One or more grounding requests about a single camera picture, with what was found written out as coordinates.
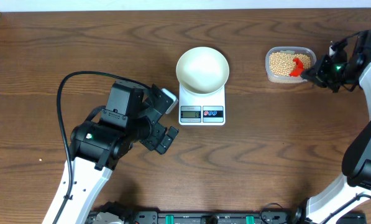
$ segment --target brown wooden surface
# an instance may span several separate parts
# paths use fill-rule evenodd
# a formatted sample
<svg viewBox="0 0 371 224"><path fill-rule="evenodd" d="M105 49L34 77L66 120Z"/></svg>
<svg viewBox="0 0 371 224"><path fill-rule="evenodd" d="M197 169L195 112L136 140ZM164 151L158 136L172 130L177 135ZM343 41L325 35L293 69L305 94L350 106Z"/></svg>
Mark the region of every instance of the brown wooden surface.
<svg viewBox="0 0 371 224"><path fill-rule="evenodd" d="M159 156L136 144L94 206L108 200L161 210L294 208L341 171L344 151L369 121L361 90L267 80L276 46L324 54L331 40L371 29L371 9L5 13L0 23L0 223L40 223L65 153L55 94L77 70L123 75L178 94L175 66L196 46L219 49L231 74L223 127L182 127ZM63 94L67 133L106 103L114 80L78 77ZM359 207L371 223L371 202Z"/></svg>

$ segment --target white digital scale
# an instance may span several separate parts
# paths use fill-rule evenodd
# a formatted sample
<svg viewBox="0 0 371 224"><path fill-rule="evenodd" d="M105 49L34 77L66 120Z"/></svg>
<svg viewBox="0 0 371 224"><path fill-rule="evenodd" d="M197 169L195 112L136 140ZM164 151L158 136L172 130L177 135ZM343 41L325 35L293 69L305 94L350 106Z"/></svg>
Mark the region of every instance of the white digital scale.
<svg viewBox="0 0 371 224"><path fill-rule="evenodd" d="M224 125L229 65L222 53L209 47L193 48L179 59L176 75L180 82L179 124Z"/></svg>
<svg viewBox="0 0 371 224"><path fill-rule="evenodd" d="M180 125L224 125L225 88L210 96L195 96L180 85L178 122Z"/></svg>

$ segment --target wire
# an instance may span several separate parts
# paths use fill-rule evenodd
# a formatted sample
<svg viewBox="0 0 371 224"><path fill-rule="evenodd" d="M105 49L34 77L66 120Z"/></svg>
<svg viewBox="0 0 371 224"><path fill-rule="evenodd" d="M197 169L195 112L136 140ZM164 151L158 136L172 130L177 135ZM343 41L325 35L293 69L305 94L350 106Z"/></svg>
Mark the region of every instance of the wire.
<svg viewBox="0 0 371 224"><path fill-rule="evenodd" d="M267 207L269 207L269 206L271 206L271 205L278 205L281 209L283 209L283 207L282 206L280 206L280 204L278 204L278 203L268 203L268 204L266 204L262 209L261 209L261 211L260 211L260 219L261 219L261 221L262 222L264 222L265 224L268 224L267 223L267 221L265 221L265 219L262 217L262 213L263 213L263 211L267 208ZM284 221L283 223L279 223L279 224L285 224L285 223L288 223L288 220L286 219L286 221Z"/></svg>
<svg viewBox="0 0 371 224"><path fill-rule="evenodd" d="M371 199L371 196L370 195L367 195L367 194L360 194L360 195L356 195L352 200L350 200L349 202L347 202L345 205L341 206L339 209L337 209L335 212L333 213L330 213L330 215L321 223L321 224L326 224L328 221L330 221L331 218L333 218L334 216L336 216L338 213L340 213L341 211L343 211L344 209L346 209L348 206L350 206L352 203L356 202L356 201L359 201L362 197L366 197L366 198L369 198Z"/></svg>
<svg viewBox="0 0 371 224"><path fill-rule="evenodd" d="M120 80L124 80L124 81L128 81L128 82L133 82L133 83L142 85L143 87L145 87L148 90L150 89L149 86L147 86L143 83L137 82L137 81L133 81L133 80L128 79L128 78L120 77L118 75L113 75L113 74L109 74L109 73L105 73L105 72L94 72L94 71L73 72L73 73L67 75L61 81L61 84L58 87L58 91L57 91L57 115L58 115L58 123L60 125L60 130L61 130L61 136L62 136L62 140L63 140L63 146L65 148L65 153L66 153L66 161L68 163L69 183L68 183L68 190L66 191L66 195L64 196L61 207L58 210L57 215L55 216L53 224L57 223L58 219L61 216L61 213L62 213L63 209L65 208L65 205L66 205L68 199L71 199L71 191L72 191L72 187L73 187L73 171L72 171L72 164L71 164L71 154L70 154L70 151L69 151L68 140L66 139L65 127L63 125L63 120L62 120L61 94L62 94L63 86L65 85L65 82L68 81L69 78L74 77L75 75L101 75L101 76L105 76L105 77L111 77L111 78L116 78L116 79L120 79Z"/></svg>

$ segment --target green connector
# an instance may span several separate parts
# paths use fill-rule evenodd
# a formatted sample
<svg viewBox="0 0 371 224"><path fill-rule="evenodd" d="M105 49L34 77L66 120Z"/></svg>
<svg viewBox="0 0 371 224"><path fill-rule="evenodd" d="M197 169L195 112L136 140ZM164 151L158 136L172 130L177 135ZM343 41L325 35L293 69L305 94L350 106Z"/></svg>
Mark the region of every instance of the green connector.
<svg viewBox="0 0 371 224"><path fill-rule="evenodd" d="M254 216L246 216L246 224L254 224Z"/></svg>
<svg viewBox="0 0 371 224"><path fill-rule="evenodd" d="M174 215L166 215L166 224L174 224Z"/></svg>

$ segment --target wooden table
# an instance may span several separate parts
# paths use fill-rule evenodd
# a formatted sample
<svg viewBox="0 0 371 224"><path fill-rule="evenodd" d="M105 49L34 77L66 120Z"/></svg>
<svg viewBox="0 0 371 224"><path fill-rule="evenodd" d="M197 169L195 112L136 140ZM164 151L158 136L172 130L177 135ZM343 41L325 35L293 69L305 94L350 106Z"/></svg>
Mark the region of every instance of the wooden table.
<svg viewBox="0 0 371 224"><path fill-rule="evenodd" d="M294 45L319 56L331 40L363 29L371 29L371 9L4 13L0 223L40 223L52 202L65 161L55 97L66 74L110 72L178 94L176 62L196 46L229 61L227 123L180 126L176 108L162 118L180 128L170 150L159 156L136 144L94 207L116 200L161 210L295 208L340 174L344 151L369 121L367 106L361 90L269 82L265 54ZM67 133L106 103L113 81L68 82ZM371 202L358 210L371 223Z"/></svg>

